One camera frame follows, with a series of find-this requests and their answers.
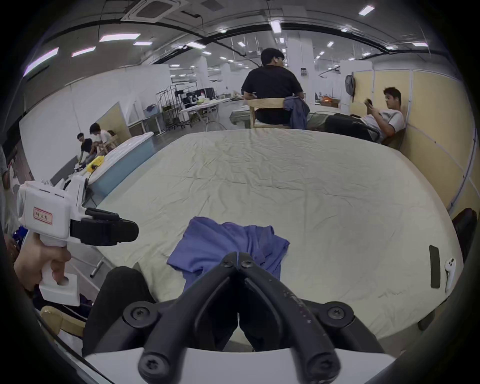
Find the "hand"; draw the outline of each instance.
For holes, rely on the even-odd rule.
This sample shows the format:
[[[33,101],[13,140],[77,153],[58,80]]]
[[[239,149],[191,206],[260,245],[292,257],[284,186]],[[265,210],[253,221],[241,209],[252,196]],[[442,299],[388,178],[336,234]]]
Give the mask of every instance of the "hand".
[[[42,268],[50,263],[52,276],[57,282],[63,280],[65,263],[71,259],[70,252],[66,247],[47,247],[38,233],[24,243],[17,261],[13,266],[15,273],[23,285],[29,291],[33,291],[35,284],[42,281]]]
[[[8,255],[11,257],[13,263],[18,257],[17,242],[8,235],[3,235],[3,239],[5,240],[5,245],[7,246]]]

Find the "black hair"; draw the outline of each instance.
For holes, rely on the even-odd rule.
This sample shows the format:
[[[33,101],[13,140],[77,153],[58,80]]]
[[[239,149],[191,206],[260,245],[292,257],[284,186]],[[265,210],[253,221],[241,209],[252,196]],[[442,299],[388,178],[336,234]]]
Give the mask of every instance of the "black hair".
[[[402,105],[402,94],[395,87],[385,88],[384,95],[390,95],[393,98],[397,98],[398,101],[400,102],[400,105]]]
[[[90,133],[96,132],[100,132],[100,126],[98,125],[98,123],[93,123],[92,125],[90,125]]]
[[[262,54],[260,55],[260,59],[262,60],[262,65],[268,65],[272,62],[272,59],[276,57],[279,59],[284,59],[285,56],[283,55],[282,52],[280,52],[278,49],[275,48],[265,48],[262,51]]]

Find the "black t-shirt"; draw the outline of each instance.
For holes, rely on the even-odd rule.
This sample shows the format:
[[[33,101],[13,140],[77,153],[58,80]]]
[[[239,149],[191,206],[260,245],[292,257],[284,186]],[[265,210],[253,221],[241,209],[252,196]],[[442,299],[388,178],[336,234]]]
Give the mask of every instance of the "black t-shirt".
[[[80,149],[84,152],[90,153],[90,151],[92,150],[92,139],[85,139],[80,146]]]
[[[242,89],[255,93],[259,99],[288,97],[303,92],[295,75],[288,69],[275,65],[265,65],[250,71]],[[257,119],[267,124],[288,124],[291,111],[283,109],[258,109]]]

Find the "air conditioning vent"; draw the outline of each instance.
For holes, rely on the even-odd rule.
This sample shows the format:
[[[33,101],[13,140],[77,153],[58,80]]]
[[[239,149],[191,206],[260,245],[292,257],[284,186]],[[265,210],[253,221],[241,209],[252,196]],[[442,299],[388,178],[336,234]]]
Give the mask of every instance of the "air conditioning vent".
[[[215,0],[206,0],[201,4],[205,8],[208,8],[209,10],[211,10],[212,12],[224,9],[224,6],[222,4],[220,4],[218,1],[215,1]]]
[[[122,17],[122,21],[156,23],[168,14],[188,4],[186,0],[139,0]]]

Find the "earphone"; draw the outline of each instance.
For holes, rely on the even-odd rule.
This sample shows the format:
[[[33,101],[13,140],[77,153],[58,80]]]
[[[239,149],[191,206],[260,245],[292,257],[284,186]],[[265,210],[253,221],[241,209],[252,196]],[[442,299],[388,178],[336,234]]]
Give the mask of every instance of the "earphone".
[[[449,292],[455,276],[456,260],[452,257],[445,262],[445,271],[447,272],[447,284],[445,292]]]

